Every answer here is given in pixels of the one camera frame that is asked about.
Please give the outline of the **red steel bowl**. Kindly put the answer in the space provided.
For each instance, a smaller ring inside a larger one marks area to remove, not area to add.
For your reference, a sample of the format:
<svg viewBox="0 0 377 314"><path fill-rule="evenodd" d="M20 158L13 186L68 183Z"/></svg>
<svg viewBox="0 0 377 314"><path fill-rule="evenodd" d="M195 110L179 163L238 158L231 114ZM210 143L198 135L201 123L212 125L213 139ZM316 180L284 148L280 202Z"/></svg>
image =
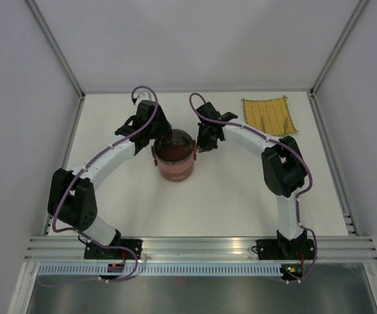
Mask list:
<svg viewBox="0 0 377 314"><path fill-rule="evenodd" d="M161 172L174 175L184 173L188 169L191 169L194 165L194 158L190 157L177 162L166 162L160 158L156 158L156 164Z"/></svg>
<svg viewBox="0 0 377 314"><path fill-rule="evenodd" d="M164 179L170 182L182 182L191 176L193 173L193 168L189 168L178 173L171 173L162 169L160 169L159 172Z"/></svg>

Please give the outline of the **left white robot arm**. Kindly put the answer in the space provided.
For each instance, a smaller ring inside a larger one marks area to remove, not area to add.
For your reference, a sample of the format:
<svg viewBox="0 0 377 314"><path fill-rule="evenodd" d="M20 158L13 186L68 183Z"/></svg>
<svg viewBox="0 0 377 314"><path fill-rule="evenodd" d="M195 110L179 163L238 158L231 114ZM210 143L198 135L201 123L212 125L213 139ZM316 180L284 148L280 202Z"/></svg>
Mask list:
<svg viewBox="0 0 377 314"><path fill-rule="evenodd" d="M137 111L118 128L110 144L90 161L74 170L59 168L52 176L48 213L53 223L89 239L86 259L136 260L138 240L122 241L121 233L98 214L96 190L119 166L136 156L150 141L171 131L171 125L156 101L142 100Z"/></svg>

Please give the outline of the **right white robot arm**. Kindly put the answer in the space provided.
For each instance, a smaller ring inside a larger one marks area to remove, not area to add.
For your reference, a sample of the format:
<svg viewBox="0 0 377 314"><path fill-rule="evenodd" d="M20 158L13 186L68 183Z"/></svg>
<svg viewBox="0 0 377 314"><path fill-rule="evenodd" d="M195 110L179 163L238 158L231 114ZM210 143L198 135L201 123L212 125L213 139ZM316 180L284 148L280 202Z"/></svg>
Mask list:
<svg viewBox="0 0 377 314"><path fill-rule="evenodd" d="M278 229L275 239L257 240L251 248L260 260L311 260L315 243L302 225L298 197L308 175L297 142L277 139L240 124L237 115L220 114L210 102L195 109L199 117L199 152L217 149L218 141L234 142L261 159L267 188L276 196Z"/></svg>

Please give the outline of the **grey transparent lid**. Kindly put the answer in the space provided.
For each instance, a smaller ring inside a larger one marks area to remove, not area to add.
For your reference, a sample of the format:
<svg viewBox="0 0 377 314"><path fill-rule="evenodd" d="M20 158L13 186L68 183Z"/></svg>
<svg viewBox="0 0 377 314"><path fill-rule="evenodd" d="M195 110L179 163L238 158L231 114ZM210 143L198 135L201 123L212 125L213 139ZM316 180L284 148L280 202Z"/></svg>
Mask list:
<svg viewBox="0 0 377 314"><path fill-rule="evenodd" d="M172 129L156 139L151 146L154 162L169 165L181 164L194 155L196 142L190 134L181 129Z"/></svg>

